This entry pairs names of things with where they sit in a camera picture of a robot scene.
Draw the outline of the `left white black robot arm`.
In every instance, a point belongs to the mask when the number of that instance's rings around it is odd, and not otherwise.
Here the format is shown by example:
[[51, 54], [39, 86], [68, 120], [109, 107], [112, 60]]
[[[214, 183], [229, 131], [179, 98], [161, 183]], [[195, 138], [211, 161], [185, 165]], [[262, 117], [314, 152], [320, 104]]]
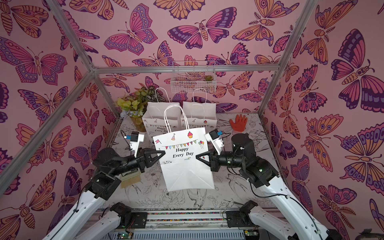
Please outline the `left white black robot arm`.
[[165, 155], [165, 151], [139, 149], [134, 156], [121, 157], [114, 149], [101, 150], [93, 164], [97, 173], [81, 191], [79, 200], [45, 236], [46, 240], [100, 240], [119, 226], [128, 226], [132, 209], [123, 203], [114, 204], [105, 215], [91, 227], [82, 231], [89, 218], [114, 194], [122, 181], [120, 174], [132, 170], [144, 172]]

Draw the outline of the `white paper gift bag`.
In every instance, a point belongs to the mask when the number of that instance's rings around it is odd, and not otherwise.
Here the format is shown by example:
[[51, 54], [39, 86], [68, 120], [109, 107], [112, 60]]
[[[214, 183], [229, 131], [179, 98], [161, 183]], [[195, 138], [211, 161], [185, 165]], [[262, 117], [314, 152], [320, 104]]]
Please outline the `white paper gift bag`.
[[156, 150], [166, 154], [159, 163], [169, 192], [190, 189], [214, 189], [210, 167], [196, 159], [197, 154], [209, 150], [206, 129], [189, 128], [154, 137]]

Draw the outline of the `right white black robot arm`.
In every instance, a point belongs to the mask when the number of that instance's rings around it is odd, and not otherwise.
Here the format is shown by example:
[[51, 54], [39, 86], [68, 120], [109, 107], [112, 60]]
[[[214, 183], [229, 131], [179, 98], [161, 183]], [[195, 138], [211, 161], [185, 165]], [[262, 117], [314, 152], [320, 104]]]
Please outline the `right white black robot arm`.
[[214, 149], [196, 156], [212, 172], [221, 167], [238, 168], [239, 174], [250, 184], [251, 192], [261, 191], [260, 199], [269, 199], [285, 217], [285, 221], [269, 214], [254, 201], [242, 205], [240, 212], [255, 226], [261, 227], [279, 240], [340, 240], [337, 230], [321, 224], [293, 195], [280, 173], [271, 163], [256, 154], [248, 134], [231, 138], [232, 150], [225, 151], [222, 132], [214, 130], [205, 135]]

